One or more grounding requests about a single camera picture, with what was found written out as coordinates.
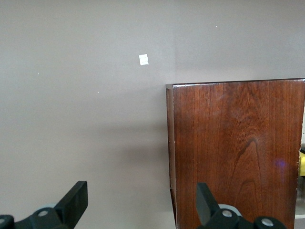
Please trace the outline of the dark wooden drawer cabinet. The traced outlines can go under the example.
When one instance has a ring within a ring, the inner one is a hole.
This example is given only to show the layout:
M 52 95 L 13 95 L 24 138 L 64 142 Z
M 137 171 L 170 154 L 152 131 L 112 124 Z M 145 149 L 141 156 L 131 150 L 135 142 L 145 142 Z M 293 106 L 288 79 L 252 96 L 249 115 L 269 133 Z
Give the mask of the dark wooden drawer cabinet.
M 195 229 L 196 186 L 253 221 L 294 229 L 305 79 L 166 86 L 176 229 Z

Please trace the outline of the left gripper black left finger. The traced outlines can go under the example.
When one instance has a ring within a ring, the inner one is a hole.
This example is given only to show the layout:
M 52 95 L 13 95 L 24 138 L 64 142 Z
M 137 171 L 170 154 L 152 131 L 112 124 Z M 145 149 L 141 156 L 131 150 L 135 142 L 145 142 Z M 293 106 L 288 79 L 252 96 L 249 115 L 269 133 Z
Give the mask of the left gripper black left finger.
M 78 181 L 52 208 L 41 208 L 16 222 L 0 215 L 0 229 L 74 229 L 88 206 L 88 185 Z

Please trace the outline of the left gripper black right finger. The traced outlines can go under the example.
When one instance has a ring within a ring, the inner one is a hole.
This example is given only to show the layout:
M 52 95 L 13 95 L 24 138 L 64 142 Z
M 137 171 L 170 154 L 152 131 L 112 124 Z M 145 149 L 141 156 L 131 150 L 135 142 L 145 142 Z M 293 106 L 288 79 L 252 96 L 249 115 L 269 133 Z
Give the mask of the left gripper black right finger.
M 197 184 L 196 210 L 201 223 L 197 229 L 286 229 L 273 217 L 260 216 L 250 222 L 237 208 L 218 204 L 206 183 Z

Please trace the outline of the yellow block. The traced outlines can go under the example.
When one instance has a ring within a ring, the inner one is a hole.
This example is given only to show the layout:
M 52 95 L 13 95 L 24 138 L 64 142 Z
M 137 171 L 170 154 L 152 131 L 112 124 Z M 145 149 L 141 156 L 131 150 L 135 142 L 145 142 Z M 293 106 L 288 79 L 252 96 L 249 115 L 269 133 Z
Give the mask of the yellow block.
M 299 153 L 299 176 L 305 177 L 305 147 L 300 149 Z

